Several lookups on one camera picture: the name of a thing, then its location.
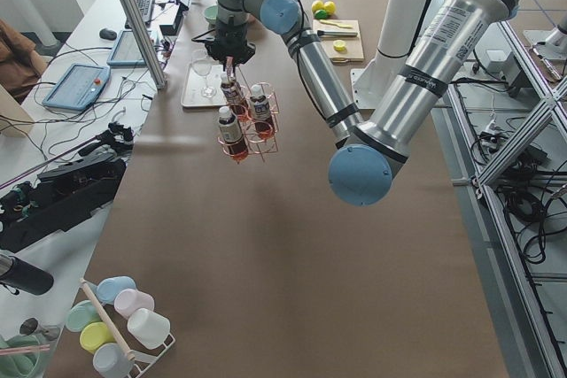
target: pink cup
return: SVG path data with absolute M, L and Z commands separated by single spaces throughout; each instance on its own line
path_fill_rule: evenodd
M 114 300 L 114 309 L 124 319 L 128 319 L 138 309 L 148 309 L 153 312 L 154 308 L 153 297 L 137 289 L 124 289 Z

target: person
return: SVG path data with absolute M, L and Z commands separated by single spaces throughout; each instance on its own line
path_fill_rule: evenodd
M 35 43 L 0 19 L 0 85 L 21 104 L 46 67 Z

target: brown table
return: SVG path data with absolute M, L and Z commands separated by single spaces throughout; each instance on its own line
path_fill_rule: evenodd
M 372 58 L 387 0 L 334 1 Z M 172 321 L 177 344 L 148 376 L 507 376 L 431 120 L 385 200 L 344 204 L 326 177 L 331 131 L 280 39 L 255 24 L 244 71 L 276 87 L 279 152 L 237 165 L 216 112 L 180 107 L 213 2 L 191 6 L 87 273 L 133 276 Z M 97 376 L 90 362 L 65 332 L 48 376 Z

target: white bottle cap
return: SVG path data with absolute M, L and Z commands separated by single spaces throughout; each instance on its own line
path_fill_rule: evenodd
M 232 111 L 228 106 L 222 106 L 219 108 L 219 118 L 220 119 L 229 119 L 232 117 Z
M 264 95 L 264 90 L 260 84 L 254 84 L 250 90 L 252 91 L 252 96 L 262 96 Z

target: wine glass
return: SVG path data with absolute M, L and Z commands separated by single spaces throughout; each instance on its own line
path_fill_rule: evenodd
M 205 86 L 201 89 L 201 95 L 204 97 L 213 97 L 216 94 L 216 88 L 209 86 L 206 76 L 211 73 L 213 61 L 204 49 L 194 50 L 191 54 L 191 66 L 197 75 L 205 79 Z

